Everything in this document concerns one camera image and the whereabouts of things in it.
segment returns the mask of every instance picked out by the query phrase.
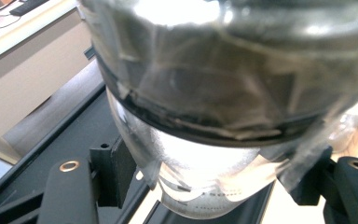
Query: plastic wrap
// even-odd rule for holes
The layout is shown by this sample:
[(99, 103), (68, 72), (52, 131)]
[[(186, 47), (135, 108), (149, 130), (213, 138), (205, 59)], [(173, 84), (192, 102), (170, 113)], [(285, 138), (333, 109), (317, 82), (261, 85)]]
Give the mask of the plastic wrap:
[[(149, 185), (165, 181), (162, 195), (170, 200), (161, 200), (184, 216), (221, 216), (276, 174), (293, 188), (327, 146), (342, 113), (358, 101), (358, 1), (82, 0), (82, 5), (114, 95), (117, 126)], [(215, 174), (203, 186), (188, 184), (208, 169), (191, 172), (182, 167), (181, 156), (165, 155), (177, 150), (192, 156), (191, 150), (165, 150), (153, 137), (164, 134), (193, 143), (194, 151), (215, 146), (225, 148), (229, 158), (244, 153), (242, 158), (253, 160)], [(199, 164), (207, 160), (225, 170), (219, 166), (225, 156), (205, 156)], [(167, 169), (170, 177), (162, 173)], [(261, 175), (259, 169), (268, 172)], [(243, 193), (228, 193), (237, 189)], [(187, 197), (194, 192), (197, 197)]]

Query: plastic wrapped object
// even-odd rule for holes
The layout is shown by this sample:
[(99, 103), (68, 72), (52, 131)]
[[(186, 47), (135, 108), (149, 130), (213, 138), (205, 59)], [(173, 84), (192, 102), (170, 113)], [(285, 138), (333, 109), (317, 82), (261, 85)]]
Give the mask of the plastic wrapped object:
[(358, 101), (358, 1), (82, 5), (117, 126), (184, 216), (221, 216), (276, 174), (293, 188)]

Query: desk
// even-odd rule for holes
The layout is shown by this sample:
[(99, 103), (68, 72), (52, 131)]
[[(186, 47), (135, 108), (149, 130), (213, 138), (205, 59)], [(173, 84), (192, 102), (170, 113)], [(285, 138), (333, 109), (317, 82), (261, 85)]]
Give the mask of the desk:
[[(89, 63), (90, 34), (76, 6), (50, 0), (0, 29), (0, 137)], [(0, 18), (0, 26), (13, 18)]]

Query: beige panel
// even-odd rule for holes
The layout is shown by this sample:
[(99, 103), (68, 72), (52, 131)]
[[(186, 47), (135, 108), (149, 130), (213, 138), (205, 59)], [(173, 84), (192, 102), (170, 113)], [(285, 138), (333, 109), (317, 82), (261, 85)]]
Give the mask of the beige panel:
[(76, 11), (0, 57), (0, 137), (88, 64), (90, 34)]

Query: clear plastic packaging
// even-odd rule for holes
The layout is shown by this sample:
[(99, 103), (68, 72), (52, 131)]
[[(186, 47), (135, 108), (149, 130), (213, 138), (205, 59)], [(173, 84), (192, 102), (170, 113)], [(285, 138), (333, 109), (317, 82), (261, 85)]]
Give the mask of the clear plastic packaging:
[(184, 216), (292, 189), (358, 102), (358, 1), (81, 2), (117, 126)]

